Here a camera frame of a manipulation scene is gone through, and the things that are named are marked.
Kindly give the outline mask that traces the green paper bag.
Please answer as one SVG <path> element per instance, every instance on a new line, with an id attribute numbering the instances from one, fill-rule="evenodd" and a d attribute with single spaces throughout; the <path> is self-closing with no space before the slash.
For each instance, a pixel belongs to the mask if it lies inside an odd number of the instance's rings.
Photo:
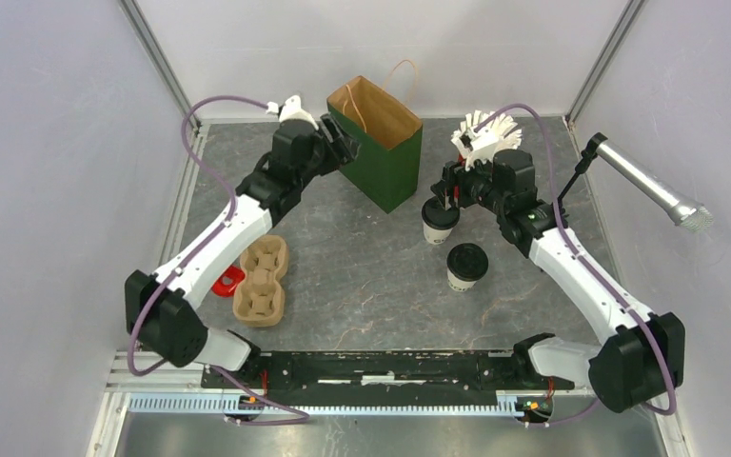
<path id="1" fill-rule="evenodd" d="M 408 107 L 420 74 L 411 60 L 413 80 L 399 100 L 387 91 L 393 74 L 381 86 L 356 76 L 326 99 L 329 114 L 360 143 L 357 158 L 341 173 L 369 200 L 390 213 L 418 188 L 423 121 Z"/>

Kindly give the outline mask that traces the black coffee lid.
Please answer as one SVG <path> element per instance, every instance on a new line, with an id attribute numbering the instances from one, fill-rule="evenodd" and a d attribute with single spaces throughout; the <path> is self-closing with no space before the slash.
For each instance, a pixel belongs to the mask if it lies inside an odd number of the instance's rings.
<path id="1" fill-rule="evenodd" d="M 485 251 L 473 243 L 455 246 L 446 257 L 447 270 L 465 282 L 476 282 L 488 272 L 489 260 Z"/>
<path id="2" fill-rule="evenodd" d="M 425 201 L 421 210 L 423 222 L 436 230 L 453 229 L 460 220 L 458 208 L 445 209 L 435 196 Z"/>

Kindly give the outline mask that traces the white paper coffee cup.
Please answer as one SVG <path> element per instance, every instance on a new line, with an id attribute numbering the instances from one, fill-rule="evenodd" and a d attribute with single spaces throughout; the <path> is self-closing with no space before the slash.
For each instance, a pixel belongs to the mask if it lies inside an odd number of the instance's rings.
<path id="1" fill-rule="evenodd" d="M 431 245 L 440 245 L 444 243 L 452 232 L 452 228 L 438 229 L 432 226 L 423 225 L 423 235 L 425 240 Z"/>

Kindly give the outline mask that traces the brown cardboard cup carrier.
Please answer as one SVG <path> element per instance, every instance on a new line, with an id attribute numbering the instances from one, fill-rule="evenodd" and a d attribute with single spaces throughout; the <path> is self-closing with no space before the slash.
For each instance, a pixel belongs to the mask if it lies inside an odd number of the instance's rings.
<path id="1" fill-rule="evenodd" d="M 236 288 L 233 313 L 252 328 L 277 325 L 284 316 L 286 293 L 280 281 L 288 270 L 289 250 L 278 235 L 264 235 L 239 257 L 245 278 Z"/>

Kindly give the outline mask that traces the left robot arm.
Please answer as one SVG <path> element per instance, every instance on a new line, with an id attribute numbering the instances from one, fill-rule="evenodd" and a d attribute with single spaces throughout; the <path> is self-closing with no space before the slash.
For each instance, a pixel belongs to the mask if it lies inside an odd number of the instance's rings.
<path id="1" fill-rule="evenodd" d="M 135 270 L 124 283 L 127 331 L 163 363 L 224 368 L 236 387 L 251 387 L 261 363 L 252 345 L 230 330 L 207 327 L 198 308 L 222 273 L 301 201 L 318 176 L 352 163 L 360 143 L 329 114 L 316 123 L 290 119 L 231 201 L 184 251 L 153 273 Z"/>

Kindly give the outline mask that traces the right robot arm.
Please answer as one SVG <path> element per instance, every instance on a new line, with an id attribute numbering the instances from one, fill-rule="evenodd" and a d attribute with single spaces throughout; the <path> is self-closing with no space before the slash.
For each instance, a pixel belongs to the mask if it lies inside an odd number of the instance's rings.
<path id="1" fill-rule="evenodd" d="M 683 383 L 685 327 L 672 312 L 659 315 L 628 293 L 581 246 L 563 214 L 538 196 L 531 155 L 502 150 L 485 164 L 444 164 L 431 190 L 443 212 L 479 206 L 491 212 L 504 239 L 546 273 L 592 327 L 595 346 L 550 333 L 521 341 L 511 364 L 514 381 L 535 388 L 548 377 L 590 387 L 613 412 L 667 399 L 677 408 Z"/>

